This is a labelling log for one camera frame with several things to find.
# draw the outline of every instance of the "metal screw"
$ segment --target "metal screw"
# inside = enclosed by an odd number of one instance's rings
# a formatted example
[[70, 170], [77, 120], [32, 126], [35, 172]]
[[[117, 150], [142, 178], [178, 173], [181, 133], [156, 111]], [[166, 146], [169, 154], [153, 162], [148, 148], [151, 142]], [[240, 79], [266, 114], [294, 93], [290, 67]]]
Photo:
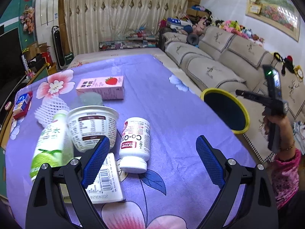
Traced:
[[78, 164], [78, 159], [75, 158], [75, 159], [72, 159], [71, 162], [70, 162], [71, 165], [77, 165]]
[[228, 160], [229, 165], [236, 165], [236, 161], [234, 159], [229, 159]]
[[42, 169], [46, 169], [46, 168], [48, 168], [48, 166], [49, 166], [48, 164], [43, 164], [43, 165], [41, 166], [41, 168], [42, 168]]
[[263, 170], [263, 169], [264, 169], [264, 166], [261, 165], [261, 164], [258, 164], [258, 165], [257, 165], [257, 168], [258, 168], [259, 170]]

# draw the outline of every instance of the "tower fan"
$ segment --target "tower fan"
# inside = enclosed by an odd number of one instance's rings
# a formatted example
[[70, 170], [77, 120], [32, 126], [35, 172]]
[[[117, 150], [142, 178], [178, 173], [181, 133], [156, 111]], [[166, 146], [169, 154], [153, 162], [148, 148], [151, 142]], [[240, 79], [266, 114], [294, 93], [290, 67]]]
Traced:
[[59, 26], [52, 27], [52, 40], [55, 49], [57, 65], [60, 69], [64, 69], [67, 65], [65, 63], [65, 56], [63, 54], [63, 48], [61, 45]]

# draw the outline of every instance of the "pink sweater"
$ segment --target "pink sweater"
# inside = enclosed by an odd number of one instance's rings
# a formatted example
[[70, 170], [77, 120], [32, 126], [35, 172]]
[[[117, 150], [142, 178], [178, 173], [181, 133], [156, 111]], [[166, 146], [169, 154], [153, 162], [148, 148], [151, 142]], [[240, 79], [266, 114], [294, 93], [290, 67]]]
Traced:
[[296, 149], [295, 157], [283, 162], [275, 157], [272, 170], [272, 187], [276, 198], [278, 210], [282, 208], [295, 195], [299, 189], [298, 168], [301, 152]]

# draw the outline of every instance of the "bracelet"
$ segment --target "bracelet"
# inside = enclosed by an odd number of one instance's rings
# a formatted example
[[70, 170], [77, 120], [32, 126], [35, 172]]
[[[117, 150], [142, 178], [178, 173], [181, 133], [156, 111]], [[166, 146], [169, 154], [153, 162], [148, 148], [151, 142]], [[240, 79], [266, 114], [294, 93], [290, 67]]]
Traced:
[[287, 150], [290, 150], [291, 148], [293, 148], [295, 146], [295, 141], [293, 141], [293, 144], [291, 147], [287, 148], [287, 149], [281, 149], [281, 151], [287, 151]]

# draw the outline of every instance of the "strawberry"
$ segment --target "strawberry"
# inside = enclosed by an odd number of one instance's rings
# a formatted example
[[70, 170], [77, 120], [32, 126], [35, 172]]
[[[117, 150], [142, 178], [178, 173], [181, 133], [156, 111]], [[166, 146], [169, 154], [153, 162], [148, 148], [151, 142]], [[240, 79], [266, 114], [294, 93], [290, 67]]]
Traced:
[[110, 77], [106, 79], [105, 83], [108, 85], [116, 85], [117, 79], [115, 77]]

